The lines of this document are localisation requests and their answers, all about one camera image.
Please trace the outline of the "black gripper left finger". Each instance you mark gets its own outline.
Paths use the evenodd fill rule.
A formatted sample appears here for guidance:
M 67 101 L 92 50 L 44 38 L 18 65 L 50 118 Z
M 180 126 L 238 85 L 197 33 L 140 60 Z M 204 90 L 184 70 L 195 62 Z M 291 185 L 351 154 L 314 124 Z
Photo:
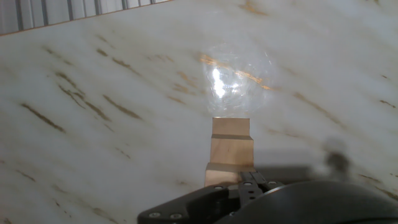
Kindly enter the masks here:
M 254 178 L 240 173 L 237 184 L 210 185 L 141 212 L 138 224 L 216 223 L 254 199 Z

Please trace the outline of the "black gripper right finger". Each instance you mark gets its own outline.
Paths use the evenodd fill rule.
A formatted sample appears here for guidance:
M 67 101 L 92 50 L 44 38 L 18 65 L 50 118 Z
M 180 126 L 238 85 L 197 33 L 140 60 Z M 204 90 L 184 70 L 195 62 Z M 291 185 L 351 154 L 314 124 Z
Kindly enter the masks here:
M 268 192 L 270 190 L 277 189 L 279 187 L 284 186 L 282 182 L 276 180 L 266 180 L 261 173 L 259 172 L 250 172 L 253 179 L 256 181 L 259 188 L 262 189 L 263 192 Z

